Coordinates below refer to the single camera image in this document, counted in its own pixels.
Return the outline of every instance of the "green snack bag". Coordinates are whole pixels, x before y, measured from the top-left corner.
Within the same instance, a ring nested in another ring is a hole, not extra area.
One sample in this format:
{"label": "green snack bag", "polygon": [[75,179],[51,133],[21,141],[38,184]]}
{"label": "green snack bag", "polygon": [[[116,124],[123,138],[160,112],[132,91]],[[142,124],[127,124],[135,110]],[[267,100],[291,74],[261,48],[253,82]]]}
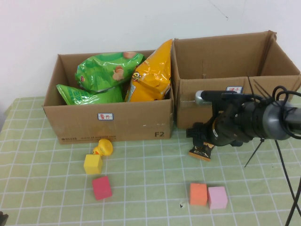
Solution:
{"label": "green snack bag", "polygon": [[98,94],[91,94],[70,86],[57,85],[56,87],[67,105],[91,105],[124,102],[120,86]]}
{"label": "green snack bag", "polygon": [[78,66],[75,80],[88,92],[102,92],[130,80],[143,61],[143,54],[135,52],[99,54]]}

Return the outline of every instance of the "chip bag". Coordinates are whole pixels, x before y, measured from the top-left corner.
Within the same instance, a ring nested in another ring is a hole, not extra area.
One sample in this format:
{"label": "chip bag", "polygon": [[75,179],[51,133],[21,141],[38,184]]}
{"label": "chip bag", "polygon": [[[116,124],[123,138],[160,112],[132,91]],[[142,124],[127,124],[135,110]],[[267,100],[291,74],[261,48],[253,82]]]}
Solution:
{"label": "chip bag", "polygon": [[84,90],[70,86],[57,85],[56,87],[67,105],[105,104],[124,101],[122,98],[122,89],[120,86],[97,94],[91,94]]}
{"label": "chip bag", "polygon": [[130,80],[143,60],[143,54],[135,52],[91,56],[78,66],[75,80],[88,92],[102,92]]}
{"label": "chip bag", "polygon": [[163,43],[133,73],[125,101],[162,100],[170,89],[170,50],[173,40]]}

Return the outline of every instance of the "white wall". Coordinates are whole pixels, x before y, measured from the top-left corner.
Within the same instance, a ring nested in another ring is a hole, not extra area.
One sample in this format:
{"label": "white wall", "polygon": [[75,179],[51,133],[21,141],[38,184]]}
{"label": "white wall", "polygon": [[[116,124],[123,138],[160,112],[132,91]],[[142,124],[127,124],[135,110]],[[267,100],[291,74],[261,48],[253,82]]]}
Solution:
{"label": "white wall", "polygon": [[58,53],[273,30],[301,69],[300,7],[297,0],[0,0],[0,125],[15,98],[45,95]]}

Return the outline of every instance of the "yellow cube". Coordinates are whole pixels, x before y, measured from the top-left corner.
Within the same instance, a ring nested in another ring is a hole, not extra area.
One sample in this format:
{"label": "yellow cube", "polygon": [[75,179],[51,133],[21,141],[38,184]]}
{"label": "yellow cube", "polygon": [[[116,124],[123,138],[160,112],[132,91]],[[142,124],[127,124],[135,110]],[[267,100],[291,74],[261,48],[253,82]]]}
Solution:
{"label": "yellow cube", "polygon": [[87,174],[100,174],[102,172],[103,161],[99,154],[87,154],[84,168]]}

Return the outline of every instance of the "red cube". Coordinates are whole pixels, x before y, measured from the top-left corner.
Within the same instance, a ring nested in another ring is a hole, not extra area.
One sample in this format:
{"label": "red cube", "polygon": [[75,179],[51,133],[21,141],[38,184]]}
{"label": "red cube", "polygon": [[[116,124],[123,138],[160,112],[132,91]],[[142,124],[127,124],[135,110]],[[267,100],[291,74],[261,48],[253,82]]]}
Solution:
{"label": "red cube", "polygon": [[101,200],[112,196],[108,176],[93,180],[92,185],[96,200]]}

